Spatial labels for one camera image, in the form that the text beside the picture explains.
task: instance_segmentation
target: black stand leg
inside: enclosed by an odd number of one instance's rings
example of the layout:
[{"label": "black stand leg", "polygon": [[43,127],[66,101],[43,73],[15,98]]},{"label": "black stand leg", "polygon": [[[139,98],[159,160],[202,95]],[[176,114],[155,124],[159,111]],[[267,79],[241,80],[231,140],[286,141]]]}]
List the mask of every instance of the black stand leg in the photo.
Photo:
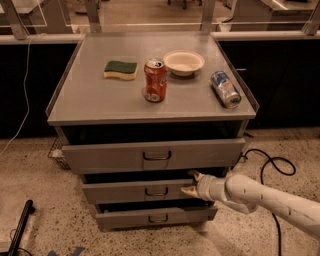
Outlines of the black stand leg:
[{"label": "black stand leg", "polygon": [[17,253],[24,229],[25,229],[27,221],[28,221],[29,214],[34,213],[36,210],[32,206],[32,204],[33,204],[32,200],[28,200],[26,202],[26,204],[24,205],[24,209],[21,214],[19,224],[17,226],[16,232],[14,234],[14,237],[12,239],[12,242],[11,242],[11,245],[9,248],[8,256],[14,256]]}]

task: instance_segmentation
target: white bowl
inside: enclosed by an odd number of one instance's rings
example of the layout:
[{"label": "white bowl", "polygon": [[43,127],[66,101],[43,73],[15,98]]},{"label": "white bowl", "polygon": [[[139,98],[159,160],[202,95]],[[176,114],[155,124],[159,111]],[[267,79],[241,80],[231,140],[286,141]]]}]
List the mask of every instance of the white bowl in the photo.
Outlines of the white bowl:
[{"label": "white bowl", "polygon": [[163,61],[167,68],[178,76],[190,76],[204,65],[201,55],[185,50],[168,52]]}]

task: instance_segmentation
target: drawer handle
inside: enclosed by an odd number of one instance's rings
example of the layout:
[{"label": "drawer handle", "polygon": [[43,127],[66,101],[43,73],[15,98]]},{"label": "drawer handle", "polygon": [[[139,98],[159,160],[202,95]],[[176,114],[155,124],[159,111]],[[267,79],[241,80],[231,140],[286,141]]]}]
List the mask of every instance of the drawer handle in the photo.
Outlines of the drawer handle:
[{"label": "drawer handle", "polygon": [[163,219],[163,220],[152,220],[152,216],[148,216],[148,218],[149,218],[149,222],[150,223],[165,223],[165,222],[167,222],[168,221],[168,219],[169,219],[169,217],[168,217],[168,214],[166,214],[166,218],[165,219]]},{"label": "drawer handle", "polygon": [[164,193],[149,193],[148,189],[146,188],[144,192],[147,196],[165,196],[168,194],[169,190],[168,187],[166,187],[166,191]]},{"label": "drawer handle", "polygon": [[148,157],[145,152],[143,152],[143,159],[147,161],[159,161],[159,160],[169,160],[171,158],[171,150],[168,151],[168,155],[165,157]]}]

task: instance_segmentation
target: red soda can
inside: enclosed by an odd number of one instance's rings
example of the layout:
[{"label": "red soda can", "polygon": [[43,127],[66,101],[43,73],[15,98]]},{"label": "red soda can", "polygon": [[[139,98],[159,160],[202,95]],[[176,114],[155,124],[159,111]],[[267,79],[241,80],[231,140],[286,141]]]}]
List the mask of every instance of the red soda can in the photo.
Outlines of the red soda can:
[{"label": "red soda can", "polygon": [[159,58],[152,58],[144,65],[146,76],[146,88],[144,97],[150,102],[161,102],[164,100],[167,91],[167,68],[164,61]]}]

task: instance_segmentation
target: soda can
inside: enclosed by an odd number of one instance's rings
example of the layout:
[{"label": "soda can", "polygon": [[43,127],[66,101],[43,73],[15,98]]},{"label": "soda can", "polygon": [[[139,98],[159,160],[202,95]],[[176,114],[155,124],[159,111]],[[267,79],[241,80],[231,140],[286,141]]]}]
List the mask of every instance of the soda can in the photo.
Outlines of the soda can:
[{"label": "soda can", "polygon": [[241,96],[225,72],[214,72],[211,80],[213,82],[211,84],[212,88],[219,95],[219,98],[226,108],[235,108],[239,105]]},{"label": "soda can", "polygon": [[159,58],[149,59],[144,65],[146,88],[144,97],[150,102],[161,102],[167,91],[167,68]]}]

